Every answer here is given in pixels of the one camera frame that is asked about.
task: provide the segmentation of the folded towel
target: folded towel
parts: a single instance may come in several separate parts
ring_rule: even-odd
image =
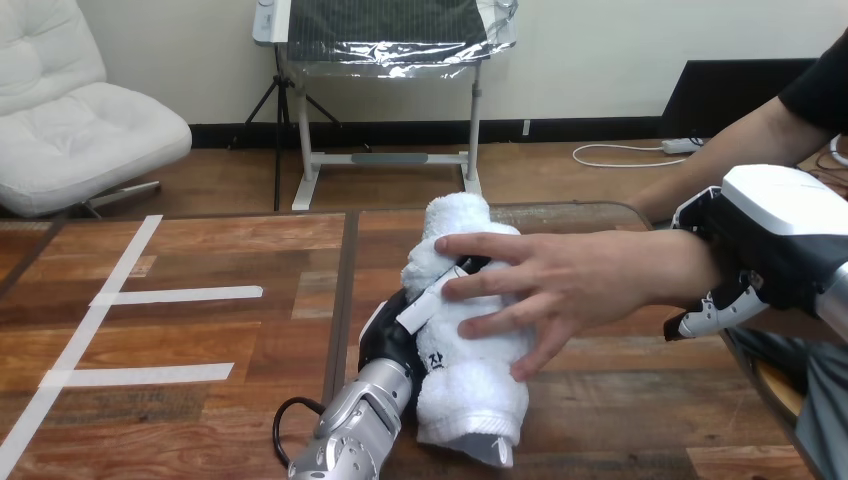
[[[519,234],[493,223],[489,206],[477,195],[453,194],[427,207],[423,240],[410,252],[401,274],[410,298],[456,262],[436,253],[436,239],[472,232]],[[492,262],[483,271],[507,266]],[[418,332],[418,353],[428,372],[418,398],[419,442],[465,452],[490,465],[512,466],[529,397],[526,384],[510,375],[510,365],[532,348],[532,331],[466,340],[457,328],[463,320],[513,303],[506,295],[448,303]]]

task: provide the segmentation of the white cable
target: white cable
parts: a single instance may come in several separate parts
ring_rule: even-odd
[[[621,150],[638,150],[640,152],[661,152],[662,149],[663,149],[662,147],[629,147],[627,145],[604,145],[604,144],[600,144],[600,143],[594,143],[592,145],[584,145],[580,148],[574,149],[574,153],[571,154],[571,158],[573,158],[574,161],[576,161],[577,163],[579,163],[581,165],[586,165],[587,167],[599,167],[599,168],[664,167],[666,165],[675,165],[675,164],[678,164],[678,163],[683,163],[686,160],[688,160],[688,157],[687,157],[687,158],[681,158],[681,159],[678,159],[678,160],[671,160],[671,161],[663,162],[663,163],[635,163],[635,164],[631,163],[631,164],[621,164],[621,165],[609,164],[609,163],[591,163],[591,162],[586,162],[584,160],[580,160],[579,158],[577,158],[577,152],[579,152],[581,150],[586,150],[587,148],[618,148],[618,149],[621,149]]]
[[[848,158],[839,154],[839,137],[841,136],[842,135],[837,135],[830,141],[830,154],[833,155],[834,160],[848,167]]]

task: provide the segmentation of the robotic hand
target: robotic hand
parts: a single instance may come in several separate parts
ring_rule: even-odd
[[[672,228],[713,244],[731,275],[700,311],[666,322],[667,340],[716,333],[769,307],[799,309],[848,339],[848,202],[813,176],[736,167],[683,204]]]
[[[368,321],[360,338],[359,375],[336,395],[326,410],[305,399],[280,407],[274,421],[277,454],[291,480],[376,480],[401,429],[401,417],[418,398],[426,369],[418,357],[415,335],[438,312],[442,286],[471,275],[488,258],[465,257],[412,302],[394,294]],[[289,462],[279,446],[279,421],[292,403],[322,413],[312,441]]]

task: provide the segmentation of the black sleeve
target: black sleeve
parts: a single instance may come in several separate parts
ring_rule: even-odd
[[[848,31],[778,97],[813,125],[848,133]]]

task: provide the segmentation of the white wall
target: white wall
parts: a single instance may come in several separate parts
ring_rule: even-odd
[[[78,2],[110,81],[189,123],[242,122],[270,83],[255,0]],[[483,118],[659,115],[687,59],[818,56],[846,27],[845,0],[521,0],[518,45],[484,65]],[[469,90],[467,76],[310,83],[342,121],[467,119]]]

